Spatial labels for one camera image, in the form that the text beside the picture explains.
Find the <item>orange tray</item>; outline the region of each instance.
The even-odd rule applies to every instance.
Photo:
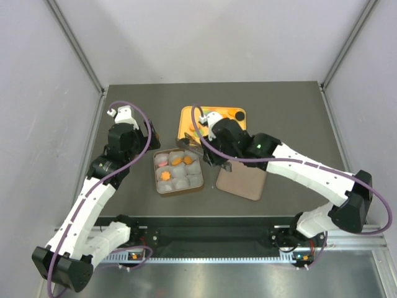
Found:
[[[244,120],[238,121],[238,123],[240,124],[242,129],[244,130],[247,129],[247,113],[240,107],[202,107],[202,109],[204,111],[204,114],[207,114],[209,112],[218,112],[221,115],[223,115],[223,117],[228,117],[230,119],[235,119],[234,115],[236,112],[243,112],[245,115]],[[194,129],[192,130],[191,112],[192,112],[192,106],[187,106],[182,109],[181,119],[179,121],[178,138],[184,138],[185,132],[187,132],[189,135],[193,136],[197,142],[200,143],[199,136],[196,134]],[[208,135],[208,127],[204,127],[201,124],[199,124],[199,116],[200,116],[199,109],[195,110],[194,116],[201,134]]]

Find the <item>gray table surface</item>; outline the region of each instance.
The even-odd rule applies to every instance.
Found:
[[[111,85],[105,106],[130,101],[153,121],[161,149],[175,148],[181,109],[203,106],[241,107],[250,134],[273,135],[294,150],[337,169],[343,164],[317,82],[195,83]],[[102,113],[92,157],[107,143],[113,119]],[[136,117],[140,125],[142,120]],[[150,151],[104,207],[102,216],[285,216],[311,210],[327,201],[317,193],[277,175],[267,175],[264,192],[254,202],[223,192],[215,182],[219,168],[202,163],[205,189],[174,197],[156,192]]]

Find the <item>wooden board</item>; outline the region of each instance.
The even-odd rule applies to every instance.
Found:
[[[257,168],[248,168],[238,161],[229,160],[231,173],[221,169],[216,187],[236,196],[258,201],[262,197],[266,172]]]

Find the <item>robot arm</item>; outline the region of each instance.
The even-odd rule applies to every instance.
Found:
[[[131,162],[148,141],[133,118],[130,106],[120,107],[117,112],[111,110],[108,114],[115,124],[109,130],[104,152],[91,163],[81,193],[60,229],[45,248],[36,247],[32,255],[40,274],[47,279],[50,261],[61,244],[51,280],[75,292],[84,289],[96,266],[118,246],[129,242],[132,235],[131,223],[120,216],[99,236],[87,241],[100,212],[129,169],[103,182],[101,179]],[[148,149],[158,149],[159,138],[151,123],[150,129],[152,137]]]
[[[290,235],[297,242],[306,241],[328,230],[361,232],[372,201],[372,193],[363,186],[346,177],[319,171],[322,164],[295,152],[280,140],[264,133],[250,136],[237,121],[223,119],[219,113],[211,112],[201,116],[199,121],[209,128],[208,136],[204,139],[218,151],[237,158],[285,159],[284,162],[243,163],[294,180],[329,200],[329,203],[313,211],[297,214],[290,228]],[[205,145],[203,150],[207,163],[214,166],[227,162],[227,159],[212,152]],[[288,162],[291,159],[303,162]],[[354,176],[366,184],[372,183],[372,177],[367,172],[359,171]]]

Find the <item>gray wall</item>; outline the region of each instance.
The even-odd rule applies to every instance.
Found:
[[[373,174],[374,186],[397,214],[397,1],[382,0],[328,89],[355,170]],[[375,199],[370,217],[386,222]],[[397,262],[396,221],[386,239]]]
[[[30,256],[71,207],[99,95],[45,1],[0,5],[0,296],[35,297]]]
[[[103,85],[322,81],[367,0],[57,0]]]

